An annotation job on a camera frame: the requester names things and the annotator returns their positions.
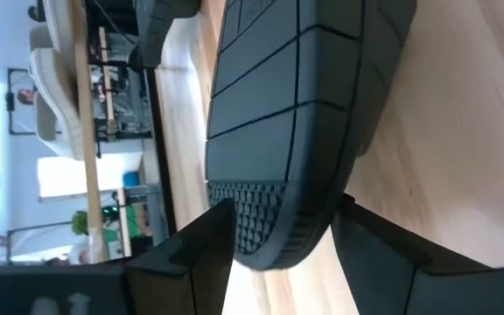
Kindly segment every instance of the rubber sole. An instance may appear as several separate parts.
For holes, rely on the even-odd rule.
[[[191,18],[200,10],[200,0],[137,0],[136,16],[139,40],[137,53],[132,57],[133,67],[156,68],[161,64],[161,54],[166,34],[174,18]]]
[[[227,0],[206,178],[212,205],[236,202],[239,262],[289,268],[319,242],[375,133],[415,10],[416,0]]]

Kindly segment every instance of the green plant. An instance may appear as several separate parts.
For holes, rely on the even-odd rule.
[[[71,230],[75,235],[88,235],[87,211],[77,211],[71,221]]]

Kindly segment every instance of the light wood floor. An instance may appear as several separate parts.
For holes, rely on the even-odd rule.
[[[203,1],[199,17],[173,26],[158,70],[179,228],[207,208],[204,117],[224,0]],[[188,45],[197,71],[181,62]],[[196,80],[201,98],[188,92]],[[504,265],[504,1],[418,1],[388,106],[346,190],[424,237]],[[290,270],[236,263],[225,305],[226,314],[356,312],[330,232]]]

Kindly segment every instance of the blue object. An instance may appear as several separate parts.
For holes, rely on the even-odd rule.
[[[122,184],[124,187],[132,187],[139,185],[139,173],[136,171],[131,171],[123,174]]]

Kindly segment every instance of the window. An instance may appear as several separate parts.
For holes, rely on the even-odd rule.
[[[122,187],[123,155],[105,154],[96,160],[99,190]],[[38,160],[38,193],[41,198],[87,193],[85,163],[67,157]]]

